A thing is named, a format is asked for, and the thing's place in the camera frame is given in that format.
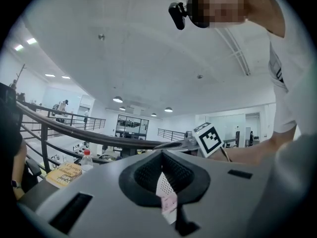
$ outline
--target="table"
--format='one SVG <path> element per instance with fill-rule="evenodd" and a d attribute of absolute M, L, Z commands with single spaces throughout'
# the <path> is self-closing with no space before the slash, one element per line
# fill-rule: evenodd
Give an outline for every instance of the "table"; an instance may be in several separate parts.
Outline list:
<path fill-rule="evenodd" d="M 58 191 L 59 188 L 47 182 L 45 179 L 40 181 L 37 185 L 31 188 L 27 193 L 24 194 L 19 200 L 29 207 L 32 211 L 36 209 L 54 192 Z"/>

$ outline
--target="water bottle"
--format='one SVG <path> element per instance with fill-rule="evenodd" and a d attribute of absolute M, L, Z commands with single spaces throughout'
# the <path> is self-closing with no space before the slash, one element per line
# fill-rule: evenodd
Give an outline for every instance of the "water bottle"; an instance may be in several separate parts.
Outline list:
<path fill-rule="evenodd" d="M 94 167 L 93 159 L 90 156 L 90 150 L 89 149 L 85 149 L 84 156 L 81 159 L 80 164 L 81 164 L 81 170 L 82 170 L 83 174 Z"/>

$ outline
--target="glass partition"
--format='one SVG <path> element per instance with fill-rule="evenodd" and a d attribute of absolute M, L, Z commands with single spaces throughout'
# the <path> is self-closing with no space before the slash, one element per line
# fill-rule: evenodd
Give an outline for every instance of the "glass partition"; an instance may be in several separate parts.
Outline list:
<path fill-rule="evenodd" d="M 115 136 L 146 140 L 149 120 L 118 116 Z"/>

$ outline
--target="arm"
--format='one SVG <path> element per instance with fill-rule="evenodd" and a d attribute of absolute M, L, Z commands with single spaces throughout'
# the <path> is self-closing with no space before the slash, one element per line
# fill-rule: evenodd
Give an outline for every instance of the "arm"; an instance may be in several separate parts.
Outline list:
<path fill-rule="evenodd" d="M 18 153 L 14 156 L 13 169 L 12 169 L 12 180 L 17 181 L 18 183 L 22 182 L 26 152 L 27 152 L 26 144 L 24 140 L 22 140 L 20 149 Z M 14 188 L 13 192 L 17 200 L 20 199 L 24 195 L 24 191 L 22 190 L 22 188 Z"/>
<path fill-rule="evenodd" d="M 284 133 L 274 132 L 269 140 L 261 142 L 258 145 L 246 148 L 226 148 L 229 158 L 233 162 L 257 165 L 261 160 L 277 150 L 285 143 L 293 140 L 296 126 Z M 211 159 L 226 161 L 220 151 L 212 154 Z"/>

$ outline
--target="office chair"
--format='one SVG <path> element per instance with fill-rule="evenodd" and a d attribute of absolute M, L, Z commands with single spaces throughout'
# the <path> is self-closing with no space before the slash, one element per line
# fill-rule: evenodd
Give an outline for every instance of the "office chair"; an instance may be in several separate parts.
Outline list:
<path fill-rule="evenodd" d="M 31 159 L 25 161 L 24 172 L 22 176 L 22 189 L 26 193 L 38 183 L 38 176 L 41 174 L 38 164 Z"/>

